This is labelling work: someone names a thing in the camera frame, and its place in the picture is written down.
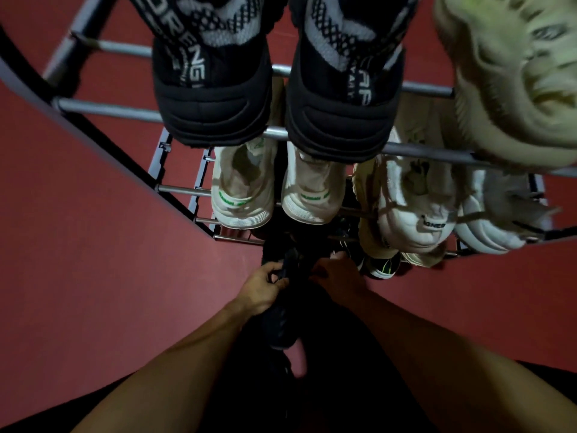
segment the green accent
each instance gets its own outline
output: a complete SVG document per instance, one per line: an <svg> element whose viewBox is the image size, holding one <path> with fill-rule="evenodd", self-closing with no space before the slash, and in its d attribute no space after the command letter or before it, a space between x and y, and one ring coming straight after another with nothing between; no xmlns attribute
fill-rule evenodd
<svg viewBox="0 0 577 433"><path fill-rule="evenodd" d="M330 195L330 194L331 194L331 191L328 190L328 191L327 191L324 195L322 195L322 196L311 197L311 196L307 196L307 195L304 195L303 193L301 193L301 197L302 197L303 199L307 199L307 200L321 200L321 199L326 199L326 198L328 197L328 195Z"/></svg>
<svg viewBox="0 0 577 433"><path fill-rule="evenodd" d="M232 202L229 201L223 194L222 191L218 192L218 195L220 196L220 198L222 199L222 202L224 202L225 204L230 205L231 207L241 207L242 205L246 205L247 203L249 203L250 201L247 200L245 202Z"/></svg>

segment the metal bar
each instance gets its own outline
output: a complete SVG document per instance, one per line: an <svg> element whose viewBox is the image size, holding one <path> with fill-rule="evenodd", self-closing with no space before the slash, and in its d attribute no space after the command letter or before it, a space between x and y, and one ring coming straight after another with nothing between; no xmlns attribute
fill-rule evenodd
<svg viewBox="0 0 577 433"><path fill-rule="evenodd" d="M104 28L116 0L85 0L76 14L70 32L97 37ZM69 34L48 62L42 77L60 94L71 96L78 87L78 76L90 49Z"/></svg>
<svg viewBox="0 0 577 433"><path fill-rule="evenodd" d="M156 191L161 193L179 193L181 195L191 195L191 196L210 196L211 191L204 188L187 188L187 187L175 187L172 185L157 185Z"/></svg>
<svg viewBox="0 0 577 433"><path fill-rule="evenodd" d="M102 133L90 121L78 114L62 116L52 106L51 102L55 95L54 88L46 80L34 71L28 61L18 51L10 38L0 28L0 79L15 94L48 116L54 123L60 125L80 141L94 149L102 158L109 161L134 179L140 185L154 191L157 185L155 179L147 173L126 152L114 144L110 138ZM162 199L184 214L190 220L194 220L191 212L171 194L160 194ZM198 224L200 229L206 226Z"/></svg>
<svg viewBox="0 0 577 433"><path fill-rule="evenodd" d="M150 162L150 166L148 166L148 174L150 174L150 176L152 176L158 183L162 182L162 177L164 176L164 162L166 161L166 157L169 155L171 143L172 135L170 135L169 131L163 127L158 140L158 145L156 145L154 155L152 156L152 161Z"/></svg>
<svg viewBox="0 0 577 433"><path fill-rule="evenodd" d="M84 36L82 33L71 32L71 37L91 50L101 50L108 53L130 55L138 57L152 57L152 47L129 43L117 43Z"/></svg>
<svg viewBox="0 0 577 433"><path fill-rule="evenodd" d="M290 77L291 65L272 64L272 75L278 77Z"/></svg>
<svg viewBox="0 0 577 433"><path fill-rule="evenodd" d="M117 43L114 41L91 39L81 34L75 34L75 37L80 43L93 50L101 50L137 57L152 57L152 48L147 47L146 45ZM290 72L290 65L281 65L277 63L272 64L272 74L275 76L290 77ZM454 96L453 88L451 86L439 86L410 81L403 82L403 91L412 92L423 96L441 98L451 98Z"/></svg>
<svg viewBox="0 0 577 433"><path fill-rule="evenodd" d="M158 111L149 109L135 109L125 106L117 106L103 103L93 103L90 101L66 99L56 97L54 106L65 112L79 112L81 114L107 115L121 118L132 118L136 120L162 123ZM289 134L284 127L269 126L264 131L263 136L273 140L287 141ZM387 155L409 156L411 158L432 159L445 161L453 164L465 164L484 168L500 169L496 164L480 161L475 157L474 152L457 151L448 149L438 149L422 144L386 144L383 153ZM567 178L577 178L577 167L564 167L558 170L549 171L548 174L565 176Z"/></svg>
<svg viewBox="0 0 577 433"><path fill-rule="evenodd" d="M67 99L65 97L55 97L53 104L56 109L63 112L106 115L111 117L128 118L131 120L147 121L151 123L162 123L160 113L150 109L129 108L127 106L94 103L92 101Z"/></svg>
<svg viewBox="0 0 577 433"><path fill-rule="evenodd" d="M227 237L226 235L215 234L213 236L215 240L225 240L234 241L236 243L245 243L247 245L262 246L264 241L262 240L248 240L247 238L237 238L237 237Z"/></svg>
<svg viewBox="0 0 577 433"><path fill-rule="evenodd" d="M209 219L206 217L197 217L194 219L197 223L206 223L207 225L220 225L220 222L216 219Z"/></svg>
<svg viewBox="0 0 577 433"><path fill-rule="evenodd" d="M198 172L196 174L196 180L194 181L194 188L202 188L204 177L206 176L206 169L208 168L208 160L211 156L212 148L205 149L203 152L203 158L200 160L200 165L198 167ZM194 215L198 214L198 196L191 196L191 201L188 203L188 209L191 210ZM210 223L208 228L210 231L214 232L215 230L214 223Z"/></svg>
<svg viewBox="0 0 577 433"><path fill-rule="evenodd" d="M455 93L451 86L422 84L420 82L403 82L403 92L412 92L421 96L440 97L451 99Z"/></svg>

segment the metal shoe rack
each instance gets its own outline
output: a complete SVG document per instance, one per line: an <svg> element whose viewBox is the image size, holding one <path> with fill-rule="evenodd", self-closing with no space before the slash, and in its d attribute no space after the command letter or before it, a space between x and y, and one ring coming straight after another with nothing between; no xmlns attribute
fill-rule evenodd
<svg viewBox="0 0 577 433"><path fill-rule="evenodd" d="M214 161L210 149L206 149L203 152L194 188L166 185L163 183L164 162L171 150L172 143L172 136L166 129L162 130L157 147L153 152L150 166L148 170L145 170L83 115L106 115L162 123L158 111L114 104L93 103L71 98L76 92L84 62L92 51L105 51L148 58L152 55L151 47L98 39L115 2L116 0L85 0L70 27L69 34L54 52L43 75L40 75L28 64L5 34L4 29L0 28L0 78L9 89L41 110L64 129L74 134L79 140L103 154L105 158L129 176L132 176L137 182L155 192L161 199L171 204L213 239L253 245L262 244L261 241L221 235L220 226L216 219L197 216L198 199L211 196L210 190L202 188L208 163ZM288 77L290 71L290 66L273 65L273 73L276 76ZM451 87L418 82L404 82L403 91L432 97L451 98L453 96ZM279 141L288 140L287 131L284 127L270 126L265 130L264 136ZM450 151L423 145L387 144L383 152L455 164L499 168L494 164L477 159L472 152ZM577 178L577 166L554 170L550 174ZM536 198L540 199L542 203L546 203L542 176L530 174L529 187L535 193ZM188 206L185 206L174 197L173 193L190 195L191 200ZM342 208L339 213L354 217L371 217L372 215L371 213L364 213L352 208ZM532 242L541 243L567 239L577 236L577 226L562 230L551 229L544 234L536 233L536 235L536 239L532 240ZM473 253L471 250L458 243L457 251L448 252L447 257L465 256L471 253Z"/></svg>

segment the forearm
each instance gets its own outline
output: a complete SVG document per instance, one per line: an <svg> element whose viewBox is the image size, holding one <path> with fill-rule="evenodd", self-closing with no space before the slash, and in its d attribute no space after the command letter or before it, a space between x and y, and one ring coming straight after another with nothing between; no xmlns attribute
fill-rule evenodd
<svg viewBox="0 0 577 433"><path fill-rule="evenodd" d="M345 304L442 431L574 431L577 407L508 358L367 291Z"/></svg>
<svg viewBox="0 0 577 433"><path fill-rule="evenodd" d="M228 352L249 317L241 300L230 302L123 382L74 432L194 432Z"/></svg>

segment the hand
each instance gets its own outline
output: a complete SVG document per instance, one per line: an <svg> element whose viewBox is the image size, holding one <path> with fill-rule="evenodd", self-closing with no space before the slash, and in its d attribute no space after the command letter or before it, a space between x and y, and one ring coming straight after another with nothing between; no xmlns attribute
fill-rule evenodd
<svg viewBox="0 0 577 433"><path fill-rule="evenodd" d="M288 278L283 278L275 283L268 281L269 274L274 270L280 270L283 263L270 262L256 269L243 284L237 299L249 307L252 316L259 315L268 309L279 291L289 285Z"/></svg>
<svg viewBox="0 0 577 433"><path fill-rule="evenodd" d="M347 306L351 300L369 291L357 266L345 252L320 259L309 279L324 288L332 300L341 306Z"/></svg>

